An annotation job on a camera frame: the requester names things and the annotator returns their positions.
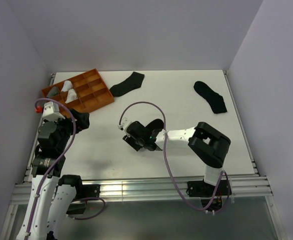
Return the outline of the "black sock with white stripes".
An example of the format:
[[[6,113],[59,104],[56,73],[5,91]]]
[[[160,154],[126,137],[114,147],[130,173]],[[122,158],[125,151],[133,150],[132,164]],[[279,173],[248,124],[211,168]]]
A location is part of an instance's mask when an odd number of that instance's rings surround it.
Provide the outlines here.
[[[162,119],[155,119],[146,125],[146,128],[151,132],[159,130],[160,132],[164,129],[164,122]]]

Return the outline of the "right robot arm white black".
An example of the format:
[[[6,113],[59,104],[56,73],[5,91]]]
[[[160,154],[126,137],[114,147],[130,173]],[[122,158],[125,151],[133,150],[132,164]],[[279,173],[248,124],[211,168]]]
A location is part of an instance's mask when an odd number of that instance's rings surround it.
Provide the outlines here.
[[[214,195],[221,187],[218,181],[231,140],[206,122],[181,130],[165,130],[164,121],[155,119],[144,126],[139,121],[121,120],[118,128],[125,132],[123,140],[135,151],[146,149],[190,148],[205,164],[203,190]]]

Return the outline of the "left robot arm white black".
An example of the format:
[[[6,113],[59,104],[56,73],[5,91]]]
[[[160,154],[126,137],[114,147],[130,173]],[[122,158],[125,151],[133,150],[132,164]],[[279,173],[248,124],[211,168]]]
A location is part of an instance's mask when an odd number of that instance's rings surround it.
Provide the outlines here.
[[[70,112],[73,118],[45,120],[38,128],[31,193],[18,240],[56,240],[72,200],[83,196],[81,177],[61,172],[67,143],[90,126],[89,114]]]

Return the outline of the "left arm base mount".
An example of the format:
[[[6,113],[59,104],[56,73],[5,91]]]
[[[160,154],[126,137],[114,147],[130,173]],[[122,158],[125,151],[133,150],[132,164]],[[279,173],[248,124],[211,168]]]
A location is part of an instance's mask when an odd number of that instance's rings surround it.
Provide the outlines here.
[[[68,215],[81,215],[85,212],[87,208],[88,201],[77,201],[78,199],[83,198],[97,198],[100,196],[100,184],[84,184],[82,190],[77,194],[73,202],[69,205],[67,214]]]

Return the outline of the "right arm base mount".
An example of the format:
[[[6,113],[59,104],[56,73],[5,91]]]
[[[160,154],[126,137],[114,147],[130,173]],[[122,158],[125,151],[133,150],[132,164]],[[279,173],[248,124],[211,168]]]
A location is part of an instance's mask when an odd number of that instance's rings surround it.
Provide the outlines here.
[[[204,180],[194,180],[187,182],[186,194],[189,197],[195,198],[211,198],[214,192],[215,186],[205,183]],[[231,187],[227,180],[220,181],[219,186],[215,192],[215,199],[217,197],[227,197],[232,194]]]

